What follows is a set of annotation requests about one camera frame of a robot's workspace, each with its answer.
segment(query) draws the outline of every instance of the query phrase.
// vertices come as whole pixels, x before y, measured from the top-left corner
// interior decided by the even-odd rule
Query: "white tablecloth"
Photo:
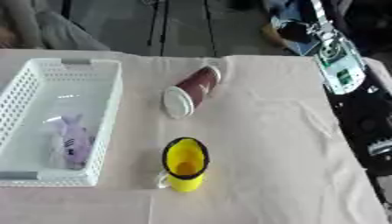
[[[1,223],[387,223],[311,58],[3,50],[0,82],[29,58],[47,57],[122,62],[115,130],[96,188],[0,189]],[[162,91],[203,63],[219,66],[222,84],[193,116],[168,118]],[[155,189],[160,151],[176,137],[196,137],[209,149],[212,162],[196,192]]]

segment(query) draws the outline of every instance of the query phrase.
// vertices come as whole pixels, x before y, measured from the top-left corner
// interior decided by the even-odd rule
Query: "basket handle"
[[[0,171],[0,179],[39,179],[36,171]]]
[[[91,66],[91,59],[61,59],[64,65]]]

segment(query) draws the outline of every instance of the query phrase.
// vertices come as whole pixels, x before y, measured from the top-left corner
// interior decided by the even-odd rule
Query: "gray floor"
[[[228,10],[227,0],[209,0],[218,56],[231,54],[285,55],[263,39],[266,17],[259,10]],[[61,0],[49,0],[60,10]],[[163,5],[157,17],[154,45],[147,46],[153,9],[142,0],[74,0],[72,20],[115,51],[159,55]],[[165,56],[213,56],[202,0],[171,0]]]

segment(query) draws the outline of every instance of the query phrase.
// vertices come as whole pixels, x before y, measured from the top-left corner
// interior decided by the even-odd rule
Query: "cup lid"
[[[189,116],[194,111],[191,96],[179,87],[168,87],[164,91],[164,107],[167,113],[175,119]]]

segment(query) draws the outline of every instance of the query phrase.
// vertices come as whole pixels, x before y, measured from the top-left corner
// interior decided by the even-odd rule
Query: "yellow mug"
[[[157,186],[170,186],[182,193],[194,191],[201,185],[209,162],[203,143],[191,137],[177,138],[164,148],[164,171],[157,177]]]

